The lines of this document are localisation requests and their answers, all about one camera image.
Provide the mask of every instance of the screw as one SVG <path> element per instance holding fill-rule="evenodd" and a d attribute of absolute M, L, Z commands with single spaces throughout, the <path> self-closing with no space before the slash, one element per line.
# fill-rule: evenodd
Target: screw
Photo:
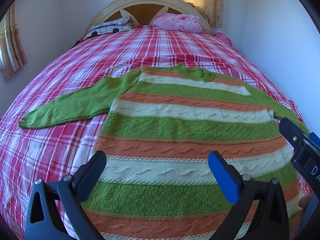
<path fill-rule="evenodd" d="M 272 183 L 275 184 L 275 185 L 278 185 L 279 184 L 279 180 L 278 179 L 272 179 Z"/>
<path fill-rule="evenodd" d="M 243 174 L 243 175 L 242 175 L 242 179 L 243 179 L 244 181 L 249 181 L 249 180 L 251 179 L 251 177 L 250 177 L 248 174 Z"/>
<path fill-rule="evenodd" d="M 67 175 L 64 175 L 63 176 L 63 180 L 64 181 L 69 181 L 69 180 L 71 180 L 72 179 L 72 176 L 70 175 L 70 174 L 67 174 Z"/>
<path fill-rule="evenodd" d="M 39 185 L 39 184 L 41 184 L 41 182 L 42 182 L 42 179 L 36 179 L 35 184 Z"/>

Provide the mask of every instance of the orange stripe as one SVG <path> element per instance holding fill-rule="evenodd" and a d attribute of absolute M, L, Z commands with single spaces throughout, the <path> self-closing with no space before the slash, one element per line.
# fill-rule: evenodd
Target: orange stripe
<path fill-rule="evenodd" d="M 177 77 L 177 78 L 184 78 L 179 73 L 174 71 L 160 71 L 160 70 L 153 70 L 146 67 L 141 68 L 141 72 L 144 74 L 154 75 L 154 76 L 161 76 L 161 77 Z M 237 86 L 237 87 L 243 87 L 243 84 L 241 81 L 238 80 L 229 80 L 225 78 L 217 78 L 215 77 L 211 82 L 217 82 L 217 83 L 223 83 L 230 86 Z"/>
<path fill-rule="evenodd" d="M 298 195 L 298 182 L 284 190 L 286 202 Z M 245 219 L 253 219 L 257 204 L 253 204 Z M 132 218 L 108 216 L 86 211 L 87 216 L 99 232 L 136 238 L 172 238 L 203 234 L 217 230 L 228 212 L 217 212 L 210 215 L 199 215 L 186 218 Z"/>
<path fill-rule="evenodd" d="M 208 154 L 215 150 L 225 159 L 229 159 L 271 153 L 286 145 L 287 142 L 281 135 L 268 140 L 202 143 L 198 141 L 117 138 L 100 134 L 94 151 L 101 150 L 106 154 L 119 156 L 206 159 Z"/>
<path fill-rule="evenodd" d="M 223 110 L 232 110 L 238 112 L 255 112 L 267 109 L 272 110 L 270 106 L 230 103 L 219 100 L 208 100 L 199 98 L 187 98 L 168 95 L 150 95 L 140 93 L 125 93 L 118 99 L 132 101 L 136 103 L 149 104 L 170 104 L 190 107 L 218 108 Z"/>

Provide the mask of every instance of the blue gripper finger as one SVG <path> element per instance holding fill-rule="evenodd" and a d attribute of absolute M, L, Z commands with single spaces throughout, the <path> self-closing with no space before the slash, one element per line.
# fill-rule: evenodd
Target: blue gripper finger
<path fill-rule="evenodd" d="M 211 152 L 208 157 L 208 165 L 225 198 L 236 205 L 239 199 L 239 186 L 229 174 L 226 161 L 218 152 Z"/>

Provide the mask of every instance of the sweater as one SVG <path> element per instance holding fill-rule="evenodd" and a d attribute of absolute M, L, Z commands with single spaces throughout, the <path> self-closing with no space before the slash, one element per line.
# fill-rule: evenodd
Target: sweater
<path fill-rule="evenodd" d="M 289 216 L 298 210 L 297 172 L 275 118 L 308 129 L 264 91 L 199 67 L 142 67 L 60 96 L 19 126 L 39 129 L 106 112 L 94 152 L 104 151 L 107 165 L 82 203 L 105 237 L 209 239 L 232 207 L 208 167 L 213 150 L 241 174 L 278 178 Z"/>

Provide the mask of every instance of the bed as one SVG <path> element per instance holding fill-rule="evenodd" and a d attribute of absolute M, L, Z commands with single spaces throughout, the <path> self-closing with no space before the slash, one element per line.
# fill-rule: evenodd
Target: bed
<path fill-rule="evenodd" d="M 149 24 L 157 12 L 199 16 L 206 32 L 154 30 Z M 141 66 L 198 65 L 264 90 L 303 121 L 294 102 L 254 64 L 212 36 L 210 26 L 192 5 L 181 0 L 117 0 L 106 6 L 89 27 L 121 16 L 133 19 L 132 31 L 89 38 L 62 54 L 17 96 L 0 121 L 0 213 L 21 239 L 33 182 L 37 178 L 60 180 L 86 163 L 107 115 L 40 130 L 21 129 L 19 120 L 25 113 L 60 95 L 93 85 L 103 76 L 119 77 Z M 300 194 L 308 194 L 310 188 L 303 178 L 299 177 L 299 183 Z M 72 226 L 59 203 L 58 209 L 72 235 Z"/>

